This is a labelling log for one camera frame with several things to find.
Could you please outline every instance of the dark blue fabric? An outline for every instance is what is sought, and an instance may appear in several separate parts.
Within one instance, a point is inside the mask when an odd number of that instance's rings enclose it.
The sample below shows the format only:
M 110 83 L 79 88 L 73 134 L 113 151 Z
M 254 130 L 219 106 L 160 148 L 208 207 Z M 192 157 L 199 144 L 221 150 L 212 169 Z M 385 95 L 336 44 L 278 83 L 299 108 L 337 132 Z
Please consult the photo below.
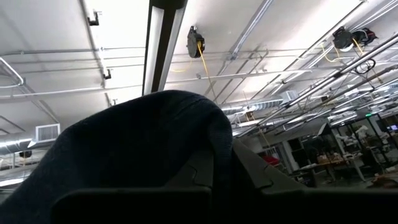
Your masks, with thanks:
M 203 148 L 215 152 L 213 197 L 223 206 L 231 147 L 227 117 L 203 96 L 163 91 L 128 101 L 66 129 L 0 206 L 0 223 L 49 223 L 54 201 L 76 189 L 162 186 Z

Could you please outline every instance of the ceiling vent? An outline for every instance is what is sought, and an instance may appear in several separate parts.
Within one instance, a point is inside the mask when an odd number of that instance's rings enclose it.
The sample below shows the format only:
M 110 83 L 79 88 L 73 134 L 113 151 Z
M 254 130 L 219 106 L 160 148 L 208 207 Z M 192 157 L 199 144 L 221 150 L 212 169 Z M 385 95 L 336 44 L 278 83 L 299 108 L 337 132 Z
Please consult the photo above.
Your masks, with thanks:
M 36 143 L 54 141 L 60 134 L 60 124 L 50 124 L 36 127 Z

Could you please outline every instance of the yellow cord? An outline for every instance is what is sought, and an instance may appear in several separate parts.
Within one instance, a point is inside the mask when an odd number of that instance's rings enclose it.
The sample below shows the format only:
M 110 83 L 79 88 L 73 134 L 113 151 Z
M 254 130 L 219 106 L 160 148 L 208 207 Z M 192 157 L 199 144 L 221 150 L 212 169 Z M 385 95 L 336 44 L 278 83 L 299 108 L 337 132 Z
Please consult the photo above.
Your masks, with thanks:
M 171 72 L 175 72 L 175 73 L 186 72 L 188 69 L 191 68 L 191 65 L 192 65 L 192 58 L 190 57 L 190 59 L 191 60 L 189 61 L 189 65 L 188 65 L 188 67 L 186 69 L 183 69 L 183 70 L 172 70 L 172 69 L 170 69 L 170 71 Z
M 212 90 L 212 92 L 214 94 L 214 101 L 217 103 L 217 101 L 216 101 L 216 93 L 214 92 L 213 84 L 211 83 L 209 72 L 207 70 L 205 58 L 203 57 L 203 54 L 201 52 L 200 47 L 201 47 L 201 42 L 198 42 L 198 50 L 199 50 L 199 53 L 200 53 L 201 61 L 203 62 L 203 66 L 205 67 L 205 72 L 206 72 L 207 78 L 209 79 L 210 88 L 211 88 L 211 90 Z
M 326 59 L 328 62 L 331 62 L 331 63 L 334 63 L 334 62 L 337 62 L 338 60 L 340 60 L 340 54 L 338 53 L 338 50 L 336 49 L 335 46 L 333 46 L 333 47 L 335 48 L 335 51 L 336 51 L 336 53 L 337 53 L 337 58 L 335 58 L 335 59 L 333 59 L 333 60 L 330 60 L 330 59 L 328 59 L 328 57 L 327 57 L 326 54 L 325 54 L 325 59 Z M 321 48 L 322 48 L 322 50 L 323 50 L 323 53 L 325 53 L 325 48 L 323 47 L 323 44 L 321 44 Z
M 361 52 L 361 56 L 364 54 L 362 48 L 359 46 L 358 42 L 353 38 L 355 45 L 358 47 L 359 51 Z

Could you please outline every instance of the red object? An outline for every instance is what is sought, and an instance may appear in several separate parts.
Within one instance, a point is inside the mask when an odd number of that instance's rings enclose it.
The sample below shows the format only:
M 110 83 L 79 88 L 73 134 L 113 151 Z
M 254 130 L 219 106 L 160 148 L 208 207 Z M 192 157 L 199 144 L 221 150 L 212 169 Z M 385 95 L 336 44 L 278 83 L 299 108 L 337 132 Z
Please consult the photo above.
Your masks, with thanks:
M 264 159 L 268 164 L 272 166 L 276 166 L 279 164 L 279 159 L 272 156 L 263 156 L 262 159 Z

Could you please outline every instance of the equipment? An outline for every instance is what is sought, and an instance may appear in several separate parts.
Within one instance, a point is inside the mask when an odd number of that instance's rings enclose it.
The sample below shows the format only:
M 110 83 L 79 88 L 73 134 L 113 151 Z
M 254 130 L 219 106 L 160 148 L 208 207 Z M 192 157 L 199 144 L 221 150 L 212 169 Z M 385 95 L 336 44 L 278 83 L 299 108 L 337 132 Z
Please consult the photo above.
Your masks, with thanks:
M 333 33 L 334 40 L 333 43 L 337 49 L 342 52 L 347 52 L 353 47 L 357 47 L 357 44 L 362 44 L 362 46 L 367 46 L 374 39 L 377 39 L 375 33 L 368 28 L 363 28 L 350 32 L 344 27 L 340 27 L 336 32 Z
M 188 53 L 191 58 L 200 57 L 199 46 L 202 52 L 205 51 L 205 39 L 197 33 L 197 28 L 195 26 L 191 26 L 187 42 Z

